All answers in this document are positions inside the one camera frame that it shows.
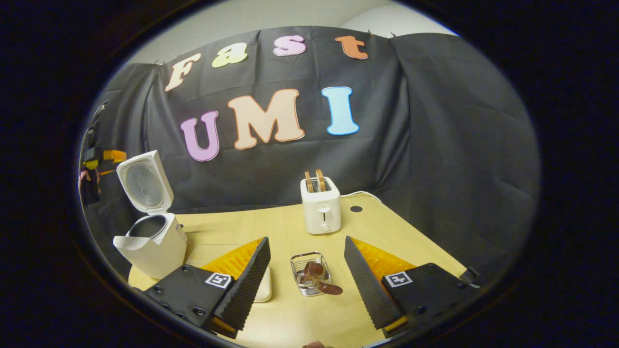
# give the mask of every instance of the open lid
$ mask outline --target open lid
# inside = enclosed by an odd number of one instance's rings
[[[157,150],[127,159],[116,168],[131,204],[148,215],[165,214],[174,200]]]

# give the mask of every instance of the black fabric backdrop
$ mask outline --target black fabric backdrop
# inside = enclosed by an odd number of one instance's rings
[[[307,49],[276,56],[276,38],[301,35]],[[365,60],[348,57],[335,37],[365,42]],[[213,68],[217,52],[247,43],[248,57]],[[201,53],[183,84],[165,92],[172,65]],[[347,86],[357,133],[333,136],[326,87]],[[227,106],[250,95],[266,110],[280,89],[297,89],[305,136],[238,150]],[[303,172],[323,170],[342,194],[365,190],[465,266],[492,276],[524,241],[535,214],[540,160],[525,106],[491,62],[464,40],[423,33],[383,38],[327,27],[285,27],[209,43],[162,66],[132,64],[94,103],[109,100],[97,146],[132,157],[158,150],[174,192],[170,212],[239,211],[299,204]],[[208,162],[189,156],[180,124],[208,111],[220,150]],[[204,123],[197,139],[206,148]],[[129,263],[111,239],[143,216],[115,174],[101,178],[102,201],[87,219],[103,253],[124,276]]]

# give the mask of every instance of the metal basket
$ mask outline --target metal basket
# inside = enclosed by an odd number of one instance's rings
[[[295,278],[295,283],[297,283],[297,287],[299,288],[299,291],[301,292],[301,294],[303,294],[303,296],[310,297],[323,295],[322,292],[316,290],[312,285],[299,284],[299,278],[301,274],[303,274],[303,270],[305,270],[305,265],[308,261],[315,261],[322,264],[324,266],[324,273],[326,277],[322,281],[331,284],[331,271],[329,270],[327,261],[325,261],[322,254],[317,251],[295,255],[290,258],[290,265],[292,267],[292,274]]]

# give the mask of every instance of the wooden table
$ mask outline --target wooden table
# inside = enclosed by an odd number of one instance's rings
[[[381,330],[376,330],[372,325],[344,259],[347,235],[414,265],[432,262],[456,277],[466,270],[375,198],[366,195],[346,197],[342,198],[341,206],[342,228],[328,235],[311,235],[305,231],[301,204],[254,211],[176,216],[178,222],[184,225],[183,230],[189,240],[186,258],[200,245],[240,245],[269,237],[272,297],[268,302],[254,303],[245,328],[238,332],[236,339],[225,339],[247,347],[269,348],[300,348],[316,340],[335,348],[361,347],[384,339]],[[361,206],[363,210],[352,212],[352,206]],[[342,295],[304,297],[299,292],[290,258],[310,251],[319,251],[325,257],[333,283],[344,290]],[[129,284],[142,290],[156,282],[137,268],[132,268],[129,273]]]

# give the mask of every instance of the power cord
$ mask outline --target power cord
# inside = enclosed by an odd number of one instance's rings
[[[378,201],[379,201],[380,203],[382,203],[382,201],[380,200],[380,198],[376,197],[375,195],[373,195],[373,194],[371,194],[371,193],[369,193],[369,192],[367,192],[367,191],[355,191],[355,192],[353,192],[353,193],[349,193],[349,194],[341,194],[341,195],[340,195],[340,197],[350,197],[350,196],[353,196],[354,194],[359,194],[359,193],[366,193],[366,194],[369,194],[370,196],[372,196],[372,197],[374,197],[374,198],[378,199]]]

